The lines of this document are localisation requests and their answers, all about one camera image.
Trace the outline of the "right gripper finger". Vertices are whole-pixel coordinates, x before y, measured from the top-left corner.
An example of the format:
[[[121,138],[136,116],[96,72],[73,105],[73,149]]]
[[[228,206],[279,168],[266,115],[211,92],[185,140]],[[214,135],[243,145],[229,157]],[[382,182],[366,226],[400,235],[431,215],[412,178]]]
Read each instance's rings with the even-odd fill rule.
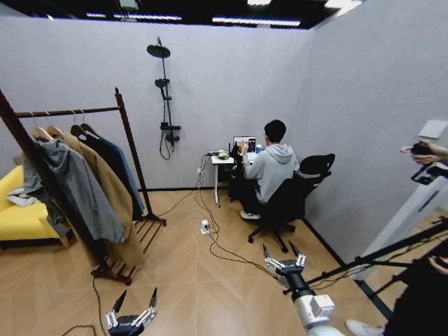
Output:
[[[282,268],[282,264],[278,260],[275,260],[274,258],[272,258],[270,256],[270,253],[264,244],[262,245],[262,248],[263,248],[263,257],[264,257],[266,266],[268,266],[274,272],[276,272],[277,270],[280,270]]]
[[[305,267],[305,261],[307,259],[307,256],[300,252],[299,248],[294,245],[293,242],[289,241],[290,247],[296,257],[295,265],[297,267],[301,267],[302,269]]]

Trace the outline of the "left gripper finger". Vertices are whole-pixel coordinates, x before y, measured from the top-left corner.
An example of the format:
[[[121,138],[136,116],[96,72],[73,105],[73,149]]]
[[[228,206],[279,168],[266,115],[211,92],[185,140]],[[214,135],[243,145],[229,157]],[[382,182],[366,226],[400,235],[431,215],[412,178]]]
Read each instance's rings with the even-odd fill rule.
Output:
[[[113,308],[111,311],[108,311],[106,313],[106,324],[107,324],[107,330],[112,330],[114,328],[118,327],[118,312],[120,311],[120,308],[123,305],[123,302],[125,300],[125,296],[127,294],[127,291],[124,290],[120,297],[115,301],[115,304],[113,305]]]
[[[150,303],[147,309],[140,313],[132,322],[132,326],[135,328],[148,327],[154,318],[157,316],[156,304],[157,304],[157,291],[155,288],[150,298]]]

